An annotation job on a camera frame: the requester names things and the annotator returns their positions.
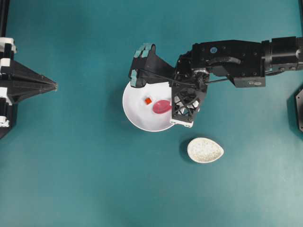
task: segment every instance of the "cable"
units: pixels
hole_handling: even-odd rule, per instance
[[[167,80],[173,81],[173,82],[178,83],[178,84],[194,85],[193,83],[180,82],[180,81],[175,80],[175,79],[171,79],[171,78],[168,78],[168,77],[164,77],[164,76],[158,75],[157,73],[150,72],[150,71],[148,71],[148,70],[144,70],[144,69],[139,69],[139,70],[141,70],[141,71],[143,71],[143,72],[147,72],[147,73],[154,74],[154,75],[156,75],[157,77],[160,77],[160,78],[163,78],[163,79],[167,79]]]
[[[209,84],[219,83],[219,82],[223,82],[223,81],[227,81],[227,80],[228,80],[227,78],[225,78],[225,79],[218,79],[218,80],[213,80],[213,81],[206,82],[204,84],[209,85]]]
[[[147,72],[147,73],[154,74],[154,75],[156,75],[157,77],[164,78],[164,79],[173,81],[173,82],[178,83],[178,84],[193,85],[193,83],[180,82],[180,81],[178,81],[178,80],[171,79],[171,78],[167,78],[167,77],[158,75],[157,73],[150,72],[150,71],[148,71],[148,70],[144,70],[144,69],[139,69],[139,70],[141,70],[141,71],[143,71],[143,72]],[[204,84],[205,84],[205,85],[209,85],[209,84],[219,83],[219,82],[223,82],[223,81],[227,81],[227,80],[228,80],[227,78],[225,78],[225,79],[218,79],[218,80],[213,80],[213,81],[206,82],[206,83],[204,83]]]
[[[270,72],[270,73],[266,73],[265,75],[266,75],[266,76],[275,76],[275,75],[278,75],[278,74],[280,74],[280,73],[282,73],[282,72],[284,72],[284,71]]]

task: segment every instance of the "white bowl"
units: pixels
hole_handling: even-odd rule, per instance
[[[210,163],[219,159],[224,150],[219,144],[210,139],[196,138],[188,144],[187,153],[195,162]]]
[[[147,105],[145,99],[152,103]],[[123,93],[123,110],[128,120],[145,131],[164,131],[174,124],[170,123],[171,110],[163,114],[154,113],[152,106],[160,100],[171,101],[171,88],[168,82],[146,84],[143,88],[133,88],[127,84]]]

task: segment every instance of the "teal background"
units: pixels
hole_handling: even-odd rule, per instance
[[[2,227],[300,227],[303,72],[209,87],[192,129],[135,128],[122,109],[144,42],[171,65],[196,42],[302,36],[297,0],[12,0],[15,59],[59,84],[0,141]],[[195,137],[225,154],[199,165]]]

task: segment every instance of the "small white dish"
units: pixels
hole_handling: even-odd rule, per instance
[[[188,144],[187,153],[195,162],[210,163],[219,159],[224,150],[219,144],[210,139],[196,138]]]

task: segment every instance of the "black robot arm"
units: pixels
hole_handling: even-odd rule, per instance
[[[169,82],[172,123],[193,125],[211,83],[229,80],[235,87],[264,87],[265,76],[303,69],[303,38],[276,38],[261,43],[228,40],[194,44],[175,67],[156,55],[153,44],[135,52],[129,71],[131,86]],[[223,79],[209,81],[212,73]]]

